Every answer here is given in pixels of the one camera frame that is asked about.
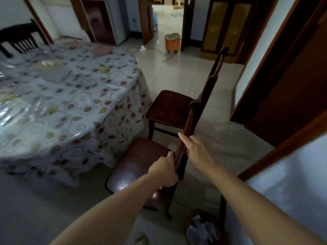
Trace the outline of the person's right hand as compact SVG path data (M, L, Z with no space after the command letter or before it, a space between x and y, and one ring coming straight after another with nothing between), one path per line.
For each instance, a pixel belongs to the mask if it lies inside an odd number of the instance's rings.
M215 168L215 162L202 140L195 135L189 136L190 148L187 155L193 166L204 176L209 177Z

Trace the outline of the dark wooden chair glossy seat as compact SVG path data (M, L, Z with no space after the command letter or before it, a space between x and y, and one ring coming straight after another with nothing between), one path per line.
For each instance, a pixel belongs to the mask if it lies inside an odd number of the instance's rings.
M200 103L200 99L195 99L188 107L188 116L183 131L187 137L194 134ZM111 194L124 189L148 173L150 166L161 156L167 156L170 151L167 147L152 140L137 137L118 160L105 183L105 188ZM180 181L183 180L187 160L186 146L180 140L179 146L174 152L175 172ZM144 204L144 209L158 211L168 220L172 220L168 211L176 187L177 183L170 188L158 189Z

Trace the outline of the person's right forearm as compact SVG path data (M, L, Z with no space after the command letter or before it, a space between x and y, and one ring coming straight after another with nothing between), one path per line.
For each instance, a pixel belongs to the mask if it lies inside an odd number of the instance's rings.
M327 245L223 166L210 164L203 174L224 196L254 245Z

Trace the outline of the person's left forearm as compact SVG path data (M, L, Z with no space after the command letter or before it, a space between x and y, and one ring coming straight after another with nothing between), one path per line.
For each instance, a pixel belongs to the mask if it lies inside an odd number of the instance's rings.
M158 173L147 173L92 207L49 245L122 245L145 202L163 186Z

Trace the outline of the dark wooden chair matte seat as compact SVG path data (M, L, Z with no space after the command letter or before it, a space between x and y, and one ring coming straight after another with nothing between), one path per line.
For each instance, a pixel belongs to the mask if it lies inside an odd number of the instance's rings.
M193 99L170 90L163 90L159 93L146 113L146 118L149 120L149 140L152 140L154 131L178 137L175 133L155 127L155 123L184 130L189 108L194 103L199 105L196 112L194 128L197 126L217 82L219 72L228 51L229 47L224 47L218 54L209 77L207 78L204 88L198 98Z

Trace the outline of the wicker waste basket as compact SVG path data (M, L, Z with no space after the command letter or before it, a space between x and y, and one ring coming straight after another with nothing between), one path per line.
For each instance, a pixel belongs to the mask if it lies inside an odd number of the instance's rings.
M185 238L187 245L226 245L218 218L198 208L186 218Z

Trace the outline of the crumpled white paper waste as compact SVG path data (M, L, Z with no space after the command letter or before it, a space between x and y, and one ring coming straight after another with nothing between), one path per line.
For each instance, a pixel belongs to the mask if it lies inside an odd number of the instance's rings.
M191 218L190 226L186 229L186 239L190 245L214 245L218 241L214 224L205 221L200 215Z

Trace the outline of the orange mop bucket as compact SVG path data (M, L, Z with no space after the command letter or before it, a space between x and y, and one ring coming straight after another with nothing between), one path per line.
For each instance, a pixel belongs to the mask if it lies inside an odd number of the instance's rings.
M177 53L180 50L181 37L178 33L174 32L165 35L165 48L168 53Z

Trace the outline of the wooden cabinet yellow glass doors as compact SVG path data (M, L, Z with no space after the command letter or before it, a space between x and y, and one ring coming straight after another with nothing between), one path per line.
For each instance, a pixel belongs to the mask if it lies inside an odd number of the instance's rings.
M225 63L236 63L258 0L210 0L199 58L215 61L228 47Z

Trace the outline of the pink cloth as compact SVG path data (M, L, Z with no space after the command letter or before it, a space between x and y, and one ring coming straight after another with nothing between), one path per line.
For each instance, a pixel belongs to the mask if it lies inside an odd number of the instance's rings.
M111 45L99 45L92 51L92 54L96 57L101 57L112 53L113 46Z

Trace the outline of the brown wooden door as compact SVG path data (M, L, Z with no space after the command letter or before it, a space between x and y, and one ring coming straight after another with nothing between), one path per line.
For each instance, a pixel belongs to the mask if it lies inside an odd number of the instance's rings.
M146 45L154 37L152 0L138 0L143 43Z

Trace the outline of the pale tissue box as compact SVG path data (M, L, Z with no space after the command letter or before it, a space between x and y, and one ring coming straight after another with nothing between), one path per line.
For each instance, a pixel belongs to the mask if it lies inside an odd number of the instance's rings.
M43 80L50 82L63 81L69 74L69 68L63 64L62 60L42 59L33 63L31 69Z

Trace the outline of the dark wooden display cabinet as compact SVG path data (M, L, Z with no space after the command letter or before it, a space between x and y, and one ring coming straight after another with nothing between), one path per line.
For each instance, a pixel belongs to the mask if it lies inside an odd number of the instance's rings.
M92 42L116 45L105 0L70 0L79 24Z

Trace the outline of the dark wooden chair slatted back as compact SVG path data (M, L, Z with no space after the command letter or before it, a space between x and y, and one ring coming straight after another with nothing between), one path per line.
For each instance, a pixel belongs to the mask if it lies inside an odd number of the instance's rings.
M35 32L39 34L45 45L49 45L46 37L34 19L31 19L30 23L18 24L0 29L0 52L7 58L13 57L13 54L2 45L4 42L8 42L20 54L39 48L32 36Z

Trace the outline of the brown wooden door frame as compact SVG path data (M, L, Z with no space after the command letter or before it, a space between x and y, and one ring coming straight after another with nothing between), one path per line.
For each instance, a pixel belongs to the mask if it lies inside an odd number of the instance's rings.
M294 0L253 73L250 65L230 121L278 147L327 111L327 0Z

